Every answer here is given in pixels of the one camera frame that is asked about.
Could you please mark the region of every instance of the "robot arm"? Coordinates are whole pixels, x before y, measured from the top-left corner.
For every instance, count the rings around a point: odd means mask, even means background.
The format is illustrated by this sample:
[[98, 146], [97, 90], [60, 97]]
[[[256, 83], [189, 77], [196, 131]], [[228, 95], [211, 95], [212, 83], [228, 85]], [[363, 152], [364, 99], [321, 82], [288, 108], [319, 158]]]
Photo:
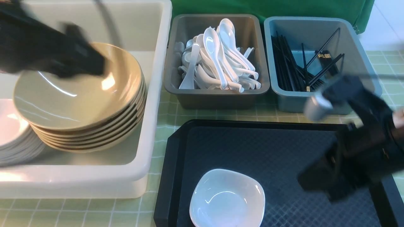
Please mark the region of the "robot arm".
[[39, 70], [61, 78], [102, 75], [105, 58], [80, 28], [64, 24], [63, 32], [29, 17], [18, 0], [0, 0], [0, 71]]
[[346, 102], [363, 126], [338, 131], [337, 141], [298, 176], [304, 190], [323, 191], [332, 202], [404, 169], [404, 112], [393, 113], [359, 77], [341, 76], [317, 92], [307, 101], [305, 115], [317, 121]]

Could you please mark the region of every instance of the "tan bowl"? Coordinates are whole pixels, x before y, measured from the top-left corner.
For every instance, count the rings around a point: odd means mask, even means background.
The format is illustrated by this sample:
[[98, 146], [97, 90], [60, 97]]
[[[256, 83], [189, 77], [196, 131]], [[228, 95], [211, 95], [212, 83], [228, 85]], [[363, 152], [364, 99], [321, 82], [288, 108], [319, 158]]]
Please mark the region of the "tan bowl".
[[113, 130], [120, 122], [124, 121], [128, 118], [130, 113], [139, 109], [139, 105], [145, 105], [143, 101], [144, 97], [146, 97], [146, 84], [143, 81], [141, 85], [141, 92], [134, 98], [134, 101], [130, 103], [130, 105], [124, 109], [121, 113], [114, 116], [113, 118], [102, 122], [99, 125], [95, 125], [91, 128], [87, 128], [84, 130], [78, 131], [55, 131], [44, 129], [35, 125], [31, 125], [32, 128], [37, 132], [40, 133], [43, 137], [46, 138], [53, 138], [57, 141], [77, 141], [87, 139], [88, 137], [93, 137], [94, 134], [98, 133], [108, 133], [109, 131]]
[[102, 151], [108, 148], [111, 148], [123, 140], [125, 140], [135, 129], [136, 127], [141, 125], [141, 121], [143, 119], [143, 115], [140, 118], [137, 118], [134, 122], [131, 122], [126, 125], [126, 128], [119, 132], [118, 134], [114, 135], [113, 137], [103, 136], [100, 138], [102, 141], [98, 143], [94, 143], [91, 145], [83, 145], [83, 146], [66, 146], [57, 143], [53, 143], [51, 141], [47, 141], [45, 138], [42, 138], [40, 135], [39, 138], [47, 144], [49, 147], [53, 147], [60, 151], [67, 151], [73, 153], [89, 153], [95, 151]]
[[92, 145], [94, 143], [102, 142], [105, 139], [108, 139], [110, 137], [113, 137], [113, 136], [119, 134], [129, 124], [131, 124], [131, 123], [135, 122], [137, 119], [141, 118], [144, 113], [145, 100], [146, 100], [146, 96], [144, 97], [142, 102], [137, 107], [133, 108], [133, 111], [129, 115], [127, 115], [124, 119], [122, 119], [122, 121], [118, 122], [113, 127], [108, 128], [105, 131], [95, 133], [95, 134], [92, 134], [90, 136], [86, 136], [83, 138], [75, 138], [75, 140], [61, 141], [61, 140], [58, 140], [58, 138], [50, 137], [50, 136], [42, 134], [40, 130], [37, 130], [37, 129], [34, 129], [34, 130], [38, 134], [38, 136], [41, 137], [41, 139], [44, 139], [47, 142], [52, 143], [57, 146], [72, 148], [73, 146], [75, 147], [75, 146], [81, 146], [81, 145]]
[[[139, 63], [116, 46], [92, 46], [108, 59], [104, 76], [77, 75], [62, 80], [40, 71], [22, 73], [13, 100], [23, 118], [41, 128], [81, 130], [116, 116], [128, 106], [144, 80]], [[117, 54], [123, 56], [123, 62], [118, 62], [121, 58]]]

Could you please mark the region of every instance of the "gray plastic bin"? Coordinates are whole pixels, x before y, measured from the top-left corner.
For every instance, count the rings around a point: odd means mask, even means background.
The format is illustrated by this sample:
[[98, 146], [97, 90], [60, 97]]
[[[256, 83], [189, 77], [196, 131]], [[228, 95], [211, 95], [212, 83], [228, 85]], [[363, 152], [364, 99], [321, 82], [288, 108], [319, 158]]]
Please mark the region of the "gray plastic bin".
[[[230, 19], [236, 30], [237, 46], [244, 50], [254, 47], [249, 60], [259, 73], [258, 90], [245, 90], [239, 94], [234, 90], [188, 90], [178, 89], [182, 82], [178, 67], [181, 55], [174, 50], [175, 43], [184, 44], [209, 26], [217, 28], [223, 18]], [[246, 14], [183, 14], [176, 16], [171, 27], [170, 42], [164, 69], [164, 87], [177, 96], [184, 109], [248, 109], [254, 106], [255, 99], [269, 90], [269, 74], [265, 58], [264, 44], [258, 19]]]
[[[276, 32], [279, 35], [284, 35], [288, 40], [297, 64], [302, 66], [301, 43], [305, 45], [306, 61], [309, 61], [314, 55], [314, 51], [320, 49], [338, 27], [341, 28], [340, 32], [335, 34], [325, 47], [325, 50], [330, 51], [333, 57], [336, 57], [340, 53], [345, 53], [345, 57], [337, 63], [339, 71], [346, 74], [370, 75], [368, 78], [361, 78], [364, 86], [378, 96], [381, 95], [382, 89], [375, 76], [376, 73], [355, 31], [347, 21], [320, 17], [270, 17], [264, 22], [265, 40], [272, 90], [278, 96], [279, 110], [302, 113], [307, 97], [313, 93], [285, 91], [279, 87], [271, 36], [276, 36]], [[308, 70], [313, 70], [313, 74], [317, 74], [320, 70], [316, 69], [318, 66], [320, 66], [319, 62], [313, 62]], [[335, 107], [333, 114], [349, 114], [351, 111], [350, 106], [346, 104]]]

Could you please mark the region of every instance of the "white floor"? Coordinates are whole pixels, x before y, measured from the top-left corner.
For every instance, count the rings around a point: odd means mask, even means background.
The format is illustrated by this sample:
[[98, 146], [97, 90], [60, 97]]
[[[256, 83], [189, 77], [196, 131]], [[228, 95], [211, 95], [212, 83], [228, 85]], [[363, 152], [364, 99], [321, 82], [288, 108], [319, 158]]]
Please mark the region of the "white floor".
[[404, 50], [404, 0], [375, 0], [359, 39], [365, 50]]

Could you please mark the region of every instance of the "green checkered tablecloth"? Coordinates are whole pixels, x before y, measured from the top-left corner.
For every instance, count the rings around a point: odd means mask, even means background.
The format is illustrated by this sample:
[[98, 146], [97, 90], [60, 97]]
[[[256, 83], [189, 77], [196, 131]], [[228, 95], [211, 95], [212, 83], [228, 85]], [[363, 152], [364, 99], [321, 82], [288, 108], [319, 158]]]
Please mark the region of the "green checkered tablecloth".
[[[382, 97], [394, 109], [404, 107], [404, 51], [368, 51], [378, 74], [396, 75], [381, 79]], [[267, 122], [310, 122], [303, 114], [276, 109], [268, 93], [250, 110], [185, 110], [174, 95], [161, 93], [158, 125], [146, 194], [137, 199], [15, 199], [0, 200], [0, 227], [150, 227], [156, 202], [167, 138], [191, 119], [245, 120]], [[354, 115], [330, 116], [325, 123], [360, 123]], [[404, 173], [394, 176], [404, 196]]]

